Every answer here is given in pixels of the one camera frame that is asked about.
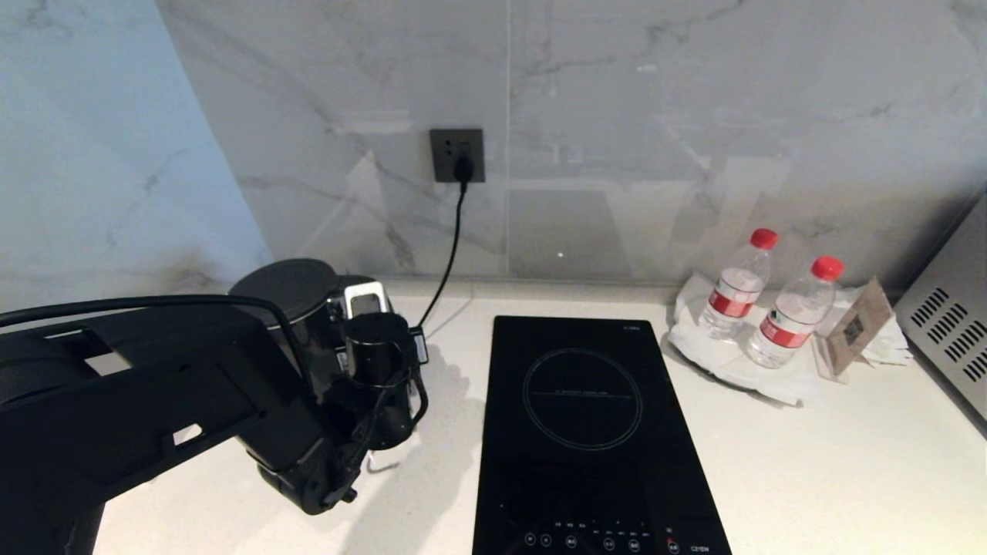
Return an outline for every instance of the red bottle cap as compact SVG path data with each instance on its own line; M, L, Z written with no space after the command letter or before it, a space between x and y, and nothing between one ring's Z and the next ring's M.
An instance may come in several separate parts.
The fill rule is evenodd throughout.
M755 229L754 234L750 236L750 244L758 249L770 251L778 244L778 234L763 227Z
M812 263L812 275L826 281L835 281L843 273L843 262L838 258L819 257Z

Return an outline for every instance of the wall tile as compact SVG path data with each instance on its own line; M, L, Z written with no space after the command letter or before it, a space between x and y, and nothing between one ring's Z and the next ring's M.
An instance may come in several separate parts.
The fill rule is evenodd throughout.
M0 310L271 260L153 3L0 6Z
M982 0L159 7L276 258L440 274L444 125L487 135L459 276L678 282L770 226L776 281L895 288L987 176Z
M478 126L488 183L466 199L457 271L504 275L506 3L159 6L276 258L440 273L458 186L432 182L426 134Z

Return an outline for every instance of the red label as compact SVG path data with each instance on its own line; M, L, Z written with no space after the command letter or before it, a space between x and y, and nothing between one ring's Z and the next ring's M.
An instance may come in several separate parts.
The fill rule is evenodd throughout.
M771 319L771 314L764 318L761 322L761 333L764 337L768 338L771 343L779 345L781 347L787 347L789 349L797 349L805 343L808 336L812 335L811 332L807 334L794 334L792 332L783 330L779 328L774 321Z
M710 295L710 306L720 314L731 318L743 318L750 312L750 307L753 305L753 302L740 302L724 297L715 289L713 289L713 294Z

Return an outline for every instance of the stainless steel appliance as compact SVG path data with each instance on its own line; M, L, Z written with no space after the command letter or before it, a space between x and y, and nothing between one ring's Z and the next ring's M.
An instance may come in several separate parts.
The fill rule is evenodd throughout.
M894 309L933 376L987 434L987 195Z

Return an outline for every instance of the black cable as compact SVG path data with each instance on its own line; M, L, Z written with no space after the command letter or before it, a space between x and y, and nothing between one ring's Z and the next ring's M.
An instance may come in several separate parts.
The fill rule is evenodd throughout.
M449 264L445 267L445 274L442 275L442 281L438 285L438 290L435 292L435 296L432 297L431 302L428 303L425 313L418 320L418 327L421 327L425 323L431 309L438 302L438 297L442 295L442 289L445 288L445 283L449 280L449 273L452 272L452 264L456 261L456 248L459 247L459 228L463 219L463 199L466 198L466 186L473 179L473 161L467 156L460 156L456 160L456 166L453 168L452 174L459 181L459 202L456 203L456 230L452 236L452 251L449 253Z
M406 379L408 379L407 376L403 376L402 374L394 374L385 385L390 388L398 385ZM387 389L384 389L377 394L377 400L374 402L373 409L370 411L370 420L367 422L366 428L361 431L363 433L363 437L360 438L360 443L357 444L356 450L353 452L353 455L350 456L346 466L360 466L360 462L362 462L363 457L366 456L366 452L370 449L370 440L373 439L374 430L377 428L377 419L380 417L380 409L384 406L384 399L387 398L387 395Z
M421 421L421 417L425 416L425 411L428 410L428 392L425 391L425 384L421 381L421 368L412 374L412 380L415 382L415 388L418 389L418 397L421 398L421 404L418 405L418 412L412 418L412 429L414 429L418 425L418 422Z
M278 306L270 301L245 296L234 295L158 295L145 297L122 297L108 298L102 300L90 300L84 302L69 302L65 304L52 304L39 306L37 308L25 308L0 314L0 328L25 324L36 320L48 320L50 318L61 318L64 316L75 316L78 314L89 314L93 312L107 312L110 310L126 310L131 308L149 308L153 306L189 306L189 305L234 305L234 306L257 306L263 308L274 315L277 325L284 334L291 354L295 357L298 369L305 380L305 385L310 393L315 392L312 384L312 375L309 373L308 364L302 356L298 338L295 337L291 329L288 317L284 315Z

